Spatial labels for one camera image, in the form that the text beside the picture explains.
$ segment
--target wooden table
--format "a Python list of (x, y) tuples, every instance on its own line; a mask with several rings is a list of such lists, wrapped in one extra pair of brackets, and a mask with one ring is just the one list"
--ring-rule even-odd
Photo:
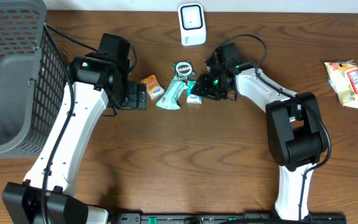
[[(104, 32), (135, 46), (139, 62), (131, 80), (155, 74), (165, 87), (172, 62), (190, 59), (197, 74), (204, 59), (227, 37), (258, 35), (269, 52), (264, 72), (288, 89), (312, 91), (333, 142), (331, 160), (313, 174), (312, 212), (343, 212), (358, 223), (358, 110), (343, 108), (328, 84), (323, 62), (358, 64), (358, 15), (207, 12), (205, 44), (180, 43), (175, 12), (50, 11), (47, 21), (93, 47)], [(67, 61), (88, 49), (56, 37)], [(237, 39), (246, 60), (258, 61), (262, 46)], [(100, 117), (85, 153), (76, 198), (89, 204), (144, 213), (242, 213), (271, 210), (278, 193), (278, 165), (267, 146), (265, 114), (247, 98), (204, 100), (202, 105)], [(35, 159), (0, 160), (0, 223), (10, 223), (1, 195), (6, 182), (21, 182)]]

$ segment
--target small package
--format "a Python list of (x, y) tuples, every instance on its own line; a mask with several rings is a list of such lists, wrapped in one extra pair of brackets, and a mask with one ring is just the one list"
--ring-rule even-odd
[(197, 104), (201, 104), (202, 103), (202, 97), (200, 96), (196, 96), (191, 94), (191, 89), (194, 87), (194, 85), (196, 84), (196, 81), (187, 81), (187, 103), (197, 103)]
[(186, 90), (186, 89), (187, 89), (187, 86), (186, 86), (185, 82), (173, 79), (171, 81), (171, 83), (169, 84), (168, 89), (165, 92), (165, 94), (157, 102), (157, 106), (167, 109), (167, 110), (180, 109), (180, 106), (178, 105), (177, 101), (178, 101), (181, 93), (183, 92), (183, 90)]
[(175, 79), (177, 80), (186, 80), (196, 76), (196, 72), (194, 71), (190, 60), (174, 63), (172, 69), (173, 72), (175, 72)]
[(141, 81), (147, 85), (147, 93), (150, 99), (154, 100), (165, 93), (164, 88), (157, 82), (155, 75), (151, 75)]
[(353, 60), (325, 62), (328, 82), (343, 106), (358, 109), (358, 67)]

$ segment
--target black mount bracket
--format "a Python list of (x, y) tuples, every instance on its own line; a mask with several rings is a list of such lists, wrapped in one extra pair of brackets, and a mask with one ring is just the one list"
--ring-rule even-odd
[[(321, 119), (316, 97), (310, 93), (295, 96), (309, 106)], [(290, 118), (303, 121), (292, 128)], [(317, 119), (295, 100), (274, 101), (266, 105), (267, 137), (275, 162), (289, 171), (307, 163), (317, 163), (328, 147), (328, 139)]]
[[(8, 182), (2, 201), (13, 223), (44, 223), (41, 214), (41, 190), (31, 187), (29, 182)], [(88, 218), (87, 204), (64, 195), (59, 188), (47, 198), (48, 217), (51, 223), (85, 224)]]

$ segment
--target green led light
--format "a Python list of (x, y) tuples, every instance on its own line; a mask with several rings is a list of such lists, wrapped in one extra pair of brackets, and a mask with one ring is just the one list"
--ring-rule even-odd
[(155, 218), (155, 217), (150, 217), (150, 218), (149, 218), (149, 224), (157, 224), (157, 218)]

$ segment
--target mesh basket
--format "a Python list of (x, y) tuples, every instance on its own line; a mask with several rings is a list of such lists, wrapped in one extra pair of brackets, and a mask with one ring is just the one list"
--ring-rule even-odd
[(0, 158), (37, 156), (63, 98), (42, 0), (0, 0)]

